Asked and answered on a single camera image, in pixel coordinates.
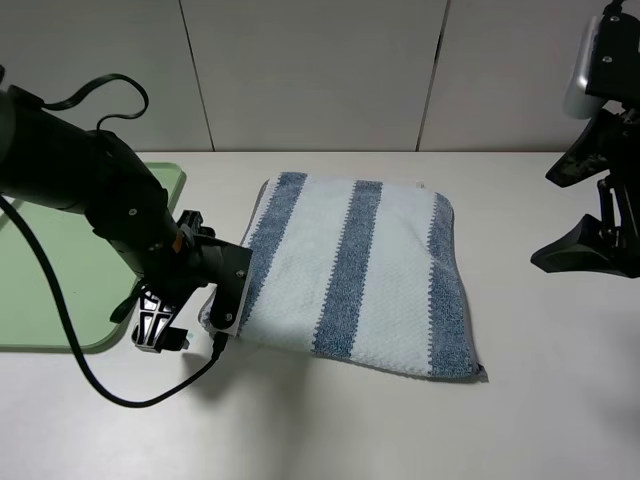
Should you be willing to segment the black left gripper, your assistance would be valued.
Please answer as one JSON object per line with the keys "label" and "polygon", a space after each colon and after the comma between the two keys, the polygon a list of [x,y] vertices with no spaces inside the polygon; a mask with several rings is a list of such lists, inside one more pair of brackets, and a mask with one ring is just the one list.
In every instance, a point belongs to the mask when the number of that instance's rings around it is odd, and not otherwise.
{"label": "black left gripper", "polygon": [[134,345],[145,352],[186,350],[188,331],[173,322],[192,294],[220,274],[220,244],[201,226],[201,214],[185,210],[175,220],[161,200],[118,200],[92,205],[85,217],[138,278],[111,318],[122,320],[139,299]]}

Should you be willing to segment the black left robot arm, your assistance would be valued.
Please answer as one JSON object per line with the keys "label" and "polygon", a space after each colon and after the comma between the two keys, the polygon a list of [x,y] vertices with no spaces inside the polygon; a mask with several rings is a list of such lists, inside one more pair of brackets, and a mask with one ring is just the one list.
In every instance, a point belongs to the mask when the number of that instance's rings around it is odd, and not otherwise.
{"label": "black left robot arm", "polygon": [[48,104],[11,86],[1,94],[1,197],[32,229],[54,267],[79,343],[104,349],[130,311],[134,342],[187,347],[174,319],[212,281],[197,211],[174,217],[171,190],[114,133],[57,117],[104,84],[97,78]]}

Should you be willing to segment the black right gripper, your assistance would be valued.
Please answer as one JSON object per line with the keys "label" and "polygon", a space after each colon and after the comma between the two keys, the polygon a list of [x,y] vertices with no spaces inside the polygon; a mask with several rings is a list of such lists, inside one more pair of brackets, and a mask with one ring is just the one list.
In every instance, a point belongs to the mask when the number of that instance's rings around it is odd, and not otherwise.
{"label": "black right gripper", "polygon": [[586,214],[531,263],[546,273],[596,272],[639,277],[639,115],[601,109],[545,178],[566,188],[600,172],[600,217]]}

